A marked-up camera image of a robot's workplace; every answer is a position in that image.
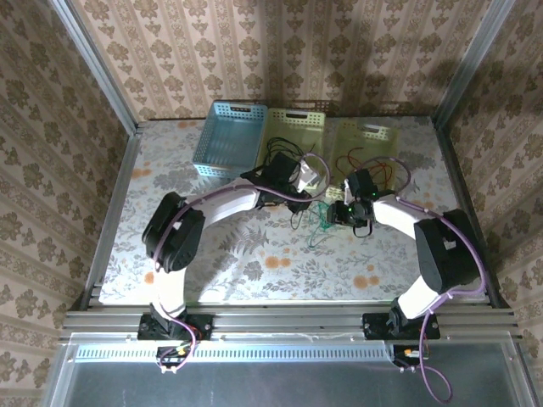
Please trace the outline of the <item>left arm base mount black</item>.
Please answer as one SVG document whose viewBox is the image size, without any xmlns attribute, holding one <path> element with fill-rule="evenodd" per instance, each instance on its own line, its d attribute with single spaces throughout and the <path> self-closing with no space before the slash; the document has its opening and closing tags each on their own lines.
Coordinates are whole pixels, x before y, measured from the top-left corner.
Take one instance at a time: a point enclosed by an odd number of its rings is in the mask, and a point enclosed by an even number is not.
<svg viewBox="0 0 543 407">
<path fill-rule="evenodd" d="M 185 315 L 182 321 L 189 326 L 198 341 L 210 340 L 213 329 L 213 316 L 208 314 Z M 191 341 L 188 330 L 161 315 L 143 314 L 137 330 L 138 340 L 178 340 Z"/>
</svg>

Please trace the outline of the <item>aluminium side rail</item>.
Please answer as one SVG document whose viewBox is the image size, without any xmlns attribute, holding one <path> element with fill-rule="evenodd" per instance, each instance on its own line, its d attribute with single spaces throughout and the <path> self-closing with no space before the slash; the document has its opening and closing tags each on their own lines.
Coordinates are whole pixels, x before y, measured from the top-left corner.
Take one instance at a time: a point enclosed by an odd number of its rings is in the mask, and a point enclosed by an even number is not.
<svg viewBox="0 0 543 407">
<path fill-rule="evenodd" d="M 81 295 L 81 301 L 78 307 L 78 310 L 80 311 L 86 311 L 89 308 L 92 299 L 92 291 L 103 280 L 105 272 L 107 271 L 115 235 L 126 199 L 126 193 L 138 156 L 143 130 L 143 125 L 139 125 L 134 133 L 128 138 L 126 150 L 109 202 L 109 208 L 104 218 L 104 224 L 98 239 L 98 246 L 95 250 L 84 291 Z"/>
<path fill-rule="evenodd" d="M 497 309 L 509 309 L 510 306 L 507 301 L 500 294 L 500 284 L 496 276 L 495 271 L 490 266 L 490 252 L 484 239 L 484 234 L 479 224 L 479 220 L 475 213 L 470 193 L 467 189 L 467 183 L 465 182 L 462 169 L 456 155 L 456 151 L 452 144 L 451 138 L 448 133 L 437 126 L 434 128 L 436 137 L 445 161 L 445 166 L 449 173 L 451 185 L 456 196 L 456 200 L 459 207 L 463 209 L 474 230 L 476 236 L 476 242 L 481 249 L 482 260 L 486 269 L 487 275 L 487 288 L 486 293 L 490 300 L 490 305 Z"/>
</svg>

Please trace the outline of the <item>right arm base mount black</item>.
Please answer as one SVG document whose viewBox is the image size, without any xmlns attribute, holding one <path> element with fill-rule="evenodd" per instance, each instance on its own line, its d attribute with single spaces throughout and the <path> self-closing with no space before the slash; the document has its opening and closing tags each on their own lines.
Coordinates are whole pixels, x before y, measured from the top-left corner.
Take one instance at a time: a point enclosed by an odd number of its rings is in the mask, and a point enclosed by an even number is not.
<svg viewBox="0 0 543 407">
<path fill-rule="evenodd" d="M 424 317 L 409 320 L 399 314 L 365 313 L 361 327 L 367 340 L 415 340 L 419 339 Z"/>
</svg>

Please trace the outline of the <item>grey metal plate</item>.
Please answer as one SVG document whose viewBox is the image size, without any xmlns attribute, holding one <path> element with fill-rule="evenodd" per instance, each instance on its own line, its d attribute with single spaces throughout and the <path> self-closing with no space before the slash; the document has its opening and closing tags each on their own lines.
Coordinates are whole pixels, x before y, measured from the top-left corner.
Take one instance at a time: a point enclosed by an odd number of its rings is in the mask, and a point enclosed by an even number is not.
<svg viewBox="0 0 543 407">
<path fill-rule="evenodd" d="M 130 343 L 160 347 L 151 341 Z M 40 407 L 543 407 L 523 354 L 511 339 L 433 343 L 428 361 L 416 372 L 401 371 L 392 360 L 194 363 L 190 359 L 176 374 L 162 374 L 156 361 L 75 362 L 75 352 L 87 344 L 110 343 L 63 345 Z"/>
</svg>

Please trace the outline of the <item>blue plastic basket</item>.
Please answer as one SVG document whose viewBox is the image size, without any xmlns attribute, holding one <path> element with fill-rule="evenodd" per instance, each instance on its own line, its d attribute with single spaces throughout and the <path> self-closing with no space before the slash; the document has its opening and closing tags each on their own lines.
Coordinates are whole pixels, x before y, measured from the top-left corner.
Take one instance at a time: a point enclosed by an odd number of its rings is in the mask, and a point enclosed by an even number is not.
<svg viewBox="0 0 543 407">
<path fill-rule="evenodd" d="M 213 102 L 193 155 L 197 172 L 236 178 L 254 169 L 266 117 L 264 104 Z"/>
</svg>

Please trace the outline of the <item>aluminium frame post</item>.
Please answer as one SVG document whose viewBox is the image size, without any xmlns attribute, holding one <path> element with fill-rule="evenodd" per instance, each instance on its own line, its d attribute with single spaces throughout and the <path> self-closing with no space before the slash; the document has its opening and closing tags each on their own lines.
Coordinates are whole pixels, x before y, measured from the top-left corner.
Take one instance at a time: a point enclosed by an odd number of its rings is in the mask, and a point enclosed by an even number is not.
<svg viewBox="0 0 543 407">
<path fill-rule="evenodd" d="M 491 0 L 435 111 L 433 123 L 437 131 L 442 131 L 446 127 L 456 106 L 460 103 L 462 95 L 467 90 L 470 81 L 483 63 L 485 55 L 489 52 L 500 28 L 510 14 L 515 1 Z"/>
<path fill-rule="evenodd" d="M 100 55 L 97 45 L 78 14 L 72 0 L 48 0 L 68 31 L 76 49 L 86 62 L 98 86 L 108 99 L 116 117 L 129 137 L 137 132 L 137 120 L 128 107 L 120 88 Z"/>
</svg>

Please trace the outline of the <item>yellow-green plastic basket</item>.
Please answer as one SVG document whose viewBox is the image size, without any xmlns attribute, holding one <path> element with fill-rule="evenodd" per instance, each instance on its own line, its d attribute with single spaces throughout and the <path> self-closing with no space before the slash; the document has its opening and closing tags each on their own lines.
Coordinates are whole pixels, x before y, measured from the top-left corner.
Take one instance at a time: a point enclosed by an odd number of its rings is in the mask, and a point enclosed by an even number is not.
<svg viewBox="0 0 543 407">
<path fill-rule="evenodd" d="M 327 174 L 327 165 L 322 156 L 322 136 L 324 132 L 325 114 L 294 111 L 287 109 L 269 109 L 266 117 L 264 134 L 260 144 L 260 151 L 256 160 L 256 167 L 269 164 L 277 153 L 284 153 L 291 159 L 299 162 L 303 159 L 315 171 L 320 179 L 312 186 L 306 187 L 302 192 L 310 192 L 324 181 Z M 290 181 L 295 186 L 299 167 L 295 170 Z M 276 193 L 266 187 L 256 186 L 262 191 Z"/>
<path fill-rule="evenodd" d="M 332 181 L 326 197 L 343 200 L 345 177 L 364 162 L 379 190 L 394 189 L 398 165 L 389 157 L 398 157 L 399 130 L 362 118 L 340 119 L 334 128 L 329 155 Z"/>
</svg>

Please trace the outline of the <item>aluminium frame rail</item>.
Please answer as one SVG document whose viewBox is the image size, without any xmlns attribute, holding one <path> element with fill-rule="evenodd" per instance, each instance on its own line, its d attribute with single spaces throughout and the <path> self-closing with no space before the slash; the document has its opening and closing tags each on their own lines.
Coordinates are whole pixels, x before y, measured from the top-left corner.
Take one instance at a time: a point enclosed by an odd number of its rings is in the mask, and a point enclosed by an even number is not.
<svg viewBox="0 0 543 407">
<path fill-rule="evenodd" d="M 359 343 L 364 338 L 362 316 L 386 313 L 385 303 L 303 302 L 282 304 L 202 305 L 191 315 L 213 317 L 211 338 L 216 342 Z M 147 306 L 93 306 L 69 312 L 63 343 L 134 342 Z M 519 341 L 523 334 L 510 309 L 485 302 L 451 302 L 435 313 L 440 338 L 447 343 Z"/>
</svg>

